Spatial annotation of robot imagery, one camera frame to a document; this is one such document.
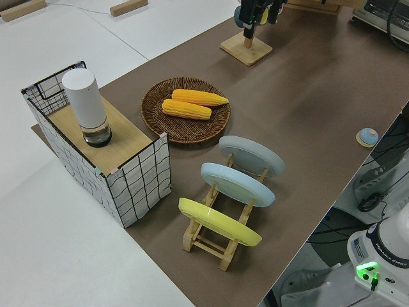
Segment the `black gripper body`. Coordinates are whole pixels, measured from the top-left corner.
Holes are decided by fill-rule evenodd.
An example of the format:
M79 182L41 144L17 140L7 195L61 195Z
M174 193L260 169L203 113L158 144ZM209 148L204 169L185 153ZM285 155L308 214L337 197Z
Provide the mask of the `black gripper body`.
M268 6L278 5L278 4L285 4L285 1L281 0L260 0L260 1L251 1L251 0L243 0L240 1L240 16L242 15L256 15L258 11L264 10Z

